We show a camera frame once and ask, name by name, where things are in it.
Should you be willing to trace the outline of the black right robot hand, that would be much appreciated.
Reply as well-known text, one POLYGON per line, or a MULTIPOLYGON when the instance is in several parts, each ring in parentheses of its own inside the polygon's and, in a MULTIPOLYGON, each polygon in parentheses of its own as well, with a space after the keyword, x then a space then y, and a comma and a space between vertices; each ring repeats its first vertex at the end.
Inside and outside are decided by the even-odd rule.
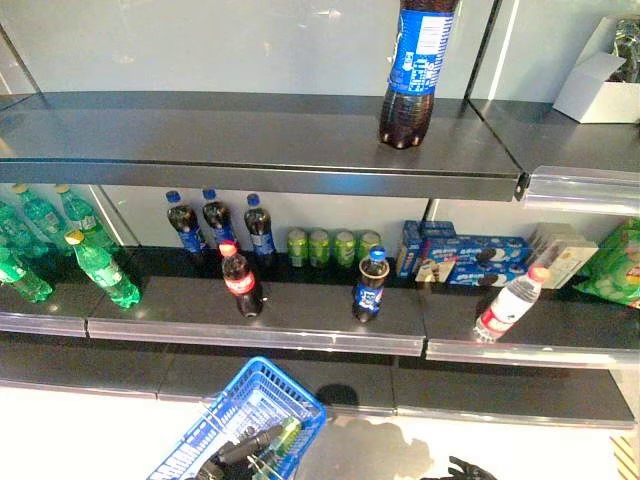
POLYGON ((448 479, 451 480, 496 480, 490 472, 478 465, 469 463, 455 456, 449 457, 451 466, 448 468, 448 479))

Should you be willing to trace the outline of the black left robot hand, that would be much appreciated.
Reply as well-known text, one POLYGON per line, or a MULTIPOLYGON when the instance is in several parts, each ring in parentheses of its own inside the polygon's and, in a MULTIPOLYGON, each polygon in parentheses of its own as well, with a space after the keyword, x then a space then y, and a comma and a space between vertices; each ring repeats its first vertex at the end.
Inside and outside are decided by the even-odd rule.
POLYGON ((274 425, 237 444, 227 442, 202 464, 195 479, 231 479, 237 464, 246 461, 250 455, 265 450, 283 430, 282 424, 274 425))

